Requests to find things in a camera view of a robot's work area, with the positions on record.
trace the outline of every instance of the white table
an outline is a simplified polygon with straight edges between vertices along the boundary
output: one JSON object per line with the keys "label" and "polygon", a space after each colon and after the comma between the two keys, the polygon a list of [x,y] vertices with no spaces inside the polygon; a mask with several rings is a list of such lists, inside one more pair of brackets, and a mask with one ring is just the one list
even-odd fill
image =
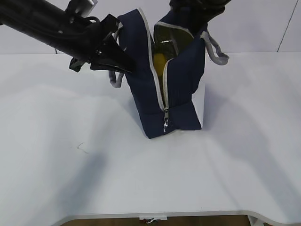
{"label": "white table", "polygon": [[207,61],[203,131],[148,140],[126,82],[0,55],[0,225],[247,214],[301,223],[301,53]]}

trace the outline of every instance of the gray strap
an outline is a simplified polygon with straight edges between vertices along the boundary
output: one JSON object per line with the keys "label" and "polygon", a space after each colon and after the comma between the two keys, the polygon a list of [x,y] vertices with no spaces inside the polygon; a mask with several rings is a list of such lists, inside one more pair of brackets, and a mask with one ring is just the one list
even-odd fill
{"label": "gray strap", "polygon": [[118,78],[116,79],[115,72],[109,71],[109,79],[110,79],[111,85],[114,88],[121,88],[123,76],[124,76],[124,73],[119,73]]}
{"label": "gray strap", "polygon": [[[228,63],[229,56],[222,52],[221,47],[214,38],[212,38],[209,32],[203,32],[201,34],[201,39],[204,39],[208,55],[214,63],[222,66]],[[217,56],[215,56],[212,46],[215,47]]]}
{"label": "gray strap", "polygon": [[[123,28],[123,24],[120,22],[118,26],[118,30],[113,35],[115,41],[117,41],[118,33],[121,28]],[[121,88],[123,77],[124,77],[124,73],[119,73],[118,78],[116,79],[116,73],[113,71],[109,71],[110,83],[114,88]]]}

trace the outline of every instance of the cable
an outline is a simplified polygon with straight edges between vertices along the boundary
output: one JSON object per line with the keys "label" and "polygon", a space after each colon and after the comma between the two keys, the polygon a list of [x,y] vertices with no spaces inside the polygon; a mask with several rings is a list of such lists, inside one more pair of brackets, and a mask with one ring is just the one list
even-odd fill
{"label": "cable", "polygon": [[[56,39],[78,39],[83,35],[86,35],[88,33],[88,30],[81,32],[81,33],[75,33],[75,34],[60,34],[60,33],[56,33],[52,30],[47,30],[43,27],[41,27],[38,24],[35,24],[35,26],[33,26],[32,24],[28,24],[26,22],[24,22],[19,15],[15,14],[15,15],[11,15],[11,12],[7,12],[3,9],[0,9],[0,13],[4,14],[5,16],[9,17],[11,20],[20,23],[21,25],[23,25],[26,28],[32,29],[38,33],[56,38]],[[86,19],[88,19],[89,21],[94,20],[96,23],[100,23],[99,19],[97,17],[91,16],[91,17],[87,17]]]}

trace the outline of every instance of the metal zipper slider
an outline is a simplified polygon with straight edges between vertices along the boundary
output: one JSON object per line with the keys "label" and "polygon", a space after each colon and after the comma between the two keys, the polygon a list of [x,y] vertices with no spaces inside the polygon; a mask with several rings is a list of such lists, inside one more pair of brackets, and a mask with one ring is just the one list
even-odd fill
{"label": "metal zipper slider", "polygon": [[168,123],[169,123],[169,109],[165,108],[164,109],[164,133],[166,133]]}

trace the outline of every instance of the lunch bag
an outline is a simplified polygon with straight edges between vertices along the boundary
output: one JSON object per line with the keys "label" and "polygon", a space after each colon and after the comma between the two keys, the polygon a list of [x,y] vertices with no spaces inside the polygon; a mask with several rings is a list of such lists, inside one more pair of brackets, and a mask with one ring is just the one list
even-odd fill
{"label": "lunch bag", "polygon": [[[136,62],[136,69],[126,73],[126,78],[146,136],[155,138],[176,129],[202,129],[192,94],[204,74],[206,48],[218,65],[227,64],[229,59],[208,33],[207,24],[198,33],[192,33],[190,12],[186,8],[177,13],[170,11],[155,25],[155,41],[160,42],[168,56],[160,85],[153,62],[155,41],[142,10],[135,9],[118,19],[121,23],[115,39],[118,38],[120,47]],[[121,87],[122,77],[119,74],[116,78],[110,72],[111,84]]]}

